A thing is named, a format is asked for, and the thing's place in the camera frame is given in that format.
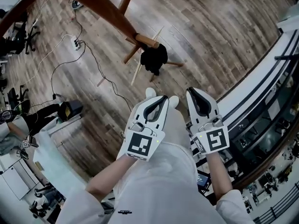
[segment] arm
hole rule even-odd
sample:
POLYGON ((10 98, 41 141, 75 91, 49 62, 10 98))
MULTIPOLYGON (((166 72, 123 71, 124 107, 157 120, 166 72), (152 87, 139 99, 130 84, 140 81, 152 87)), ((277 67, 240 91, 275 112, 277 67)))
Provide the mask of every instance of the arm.
POLYGON ((213 190, 218 201, 232 190, 233 186, 218 152, 207 154, 206 160, 210 169, 213 190))
POLYGON ((21 139, 25 140, 26 139, 26 134, 23 133, 23 131, 21 129, 18 128, 18 126, 16 126, 15 124, 13 124, 12 122, 7 123, 7 126, 10 130, 10 132, 18 135, 21 139))
POLYGON ((137 159, 123 155, 91 179, 86 191, 101 201, 136 161, 137 159))

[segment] desk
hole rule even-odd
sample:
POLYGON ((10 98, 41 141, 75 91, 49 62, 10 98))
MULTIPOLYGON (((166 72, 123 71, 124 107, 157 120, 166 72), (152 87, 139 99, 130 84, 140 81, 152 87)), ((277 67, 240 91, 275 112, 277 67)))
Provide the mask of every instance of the desk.
POLYGON ((58 118, 55 118, 35 135, 39 148, 35 150, 33 162, 41 164, 43 168, 41 173, 65 198, 68 198, 69 194, 75 189, 85 189, 87 183, 60 154, 55 143, 51 140, 51 135, 80 118, 80 115, 76 115, 58 125, 56 125, 58 118))

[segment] office chair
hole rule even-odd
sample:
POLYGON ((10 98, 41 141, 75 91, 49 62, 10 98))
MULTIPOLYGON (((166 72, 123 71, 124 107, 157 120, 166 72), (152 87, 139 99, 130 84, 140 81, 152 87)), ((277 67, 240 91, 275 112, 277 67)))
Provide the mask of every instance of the office chair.
POLYGON ((35 32, 33 33, 34 29, 37 29, 37 26, 33 26, 29 32, 29 34, 26 33, 26 21, 23 22, 22 26, 20 28, 18 27, 14 27, 14 30, 17 30, 18 33, 15 36, 17 43, 21 44, 20 46, 22 46, 22 49, 18 50, 16 52, 16 54, 20 54, 21 51, 24 49, 25 45, 25 54, 28 55, 28 47, 30 47, 31 51, 35 51, 35 48, 32 48, 32 39, 36 36, 39 35, 41 32, 35 32))
POLYGON ((36 29, 37 26, 33 26, 29 35, 27 36, 27 38, 25 38, 25 42, 26 42, 26 49, 25 49, 25 54, 28 55, 28 47, 30 47, 31 51, 35 51, 36 49, 35 48, 32 48, 32 39, 36 36, 36 35, 40 35, 41 32, 35 32, 34 34, 33 33, 33 30, 36 29))
POLYGON ((5 99, 4 99, 4 102, 5 102, 6 105, 10 105, 10 108, 12 110, 14 110, 17 106, 21 105, 20 110, 22 110, 22 112, 24 112, 24 113, 28 113, 29 110, 30 110, 30 101, 29 100, 24 100, 24 96, 25 96, 26 92, 28 92, 29 90, 26 89, 24 92, 22 92, 23 87, 24 87, 23 85, 20 86, 20 96, 17 95, 15 93, 15 89, 12 88, 7 93, 8 102, 5 101, 5 99))

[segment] wooden floor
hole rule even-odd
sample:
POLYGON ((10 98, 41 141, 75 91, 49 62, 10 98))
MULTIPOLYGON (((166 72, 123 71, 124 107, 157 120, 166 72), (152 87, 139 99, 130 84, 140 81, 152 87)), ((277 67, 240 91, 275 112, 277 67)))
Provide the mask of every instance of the wooden floor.
MULTIPOLYGON (((120 0, 111 0, 118 5, 120 0)), ((9 60, 9 88, 18 87, 35 74, 39 62, 65 34, 78 35, 79 25, 72 20, 69 0, 48 0, 36 40, 36 52, 24 53, 9 60)), ((150 73, 142 69, 135 85, 130 86, 138 55, 128 65, 122 59, 132 45, 111 25, 87 8, 77 12, 84 27, 80 39, 94 50, 105 75, 113 80, 118 92, 133 105, 144 98, 149 86, 158 94, 178 95, 179 110, 187 119, 185 90, 194 86, 214 98, 227 92, 252 68, 279 33, 275 26, 279 14, 295 0, 132 0, 126 12, 137 32, 152 37, 161 27, 158 39, 168 50, 169 60, 184 62, 178 68, 165 65, 161 75, 149 82, 150 73)), ((38 15, 34 6, 30 19, 38 15)), ((38 75, 26 84, 32 104, 52 99, 51 74, 59 63, 75 60, 83 49, 74 51, 70 37, 41 64, 38 75)), ((54 92, 65 100, 79 99, 85 106, 81 121, 55 136, 60 152, 87 177, 97 174, 115 160, 122 143, 129 109, 114 95, 97 65, 86 50, 75 63, 64 64, 53 77, 54 92)), ((34 107, 31 112, 41 108, 34 107)))

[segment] power cable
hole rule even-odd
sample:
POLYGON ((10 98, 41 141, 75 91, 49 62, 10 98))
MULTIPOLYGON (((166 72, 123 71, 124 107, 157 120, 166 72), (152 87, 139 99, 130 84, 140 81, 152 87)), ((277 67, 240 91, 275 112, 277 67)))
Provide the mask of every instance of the power cable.
POLYGON ((56 49, 56 47, 62 42, 62 40, 63 40, 66 36, 71 36, 71 37, 73 37, 73 35, 70 35, 70 34, 66 34, 66 35, 64 35, 63 38, 60 40, 60 42, 54 47, 54 49, 53 49, 52 51, 50 51, 50 52, 49 52, 49 53, 48 53, 48 54, 41 60, 41 62, 38 64, 38 68, 37 68, 36 74, 35 74, 32 78, 30 78, 28 81, 26 81, 23 85, 25 85, 26 83, 28 83, 30 80, 32 80, 34 77, 37 76, 37 73, 38 73, 38 71, 39 71, 39 68, 40 68, 42 62, 44 61, 44 59, 46 59, 47 56, 48 56, 50 53, 52 53, 52 52, 56 49))
POLYGON ((41 9, 39 10, 38 16, 36 16, 36 18, 33 20, 34 22, 33 22, 32 25, 30 26, 30 28, 28 29, 28 31, 31 30, 31 28, 33 27, 34 23, 41 17, 41 15, 42 15, 42 10, 43 10, 43 8, 45 7, 45 5, 46 5, 46 3, 47 3, 48 1, 49 1, 49 0, 46 0, 46 1, 43 3, 41 9))
POLYGON ((80 31, 80 33, 79 33, 79 35, 77 36, 77 38, 76 38, 76 40, 75 40, 75 42, 77 42, 78 41, 78 39, 79 39, 79 37, 81 36, 81 34, 82 34, 82 31, 83 31, 83 26, 81 25, 81 23, 80 22, 78 22, 78 20, 77 20, 77 13, 76 13, 76 10, 75 10, 75 21, 80 25, 80 27, 81 27, 81 31, 80 31))
POLYGON ((63 63, 60 63, 52 72, 52 76, 51 76, 51 87, 52 87, 52 92, 53 92, 53 99, 56 98, 56 95, 54 93, 54 89, 53 89, 53 75, 54 75, 54 72, 57 70, 57 68, 63 64, 69 64, 69 63, 73 63, 73 62, 76 62, 77 60, 79 60, 85 53, 86 51, 86 46, 84 46, 84 51, 81 53, 81 55, 74 61, 70 61, 70 62, 63 62, 63 63))
POLYGON ((80 44, 80 43, 83 43, 85 46, 87 46, 87 47, 89 48, 89 50, 90 50, 90 52, 91 52, 91 54, 92 54, 92 56, 93 56, 93 58, 94 58, 94 60, 95 60, 95 62, 96 62, 96 64, 97 64, 97 66, 98 66, 98 70, 99 70, 100 74, 102 75, 103 79, 107 80, 107 81, 111 84, 114 94, 115 94, 116 96, 118 96, 118 97, 121 97, 121 98, 127 103, 127 106, 128 106, 128 108, 129 108, 129 110, 130 110, 130 112, 131 112, 132 110, 131 110, 131 107, 130 107, 130 105, 129 105, 128 99, 126 99, 124 96, 120 95, 120 94, 118 93, 118 91, 117 91, 117 85, 115 84, 115 82, 109 80, 109 79, 104 75, 103 71, 101 70, 100 64, 99 64, 97 58, 95 57, 95 55, 94 55, 94 53, 93 53, 93 50, 90 48, 90 46, 89 46, 85 41, 82 41, 82 40, 81 40, 81 41, 78 41, 78 42, 79 42, 79 44, 80 44))

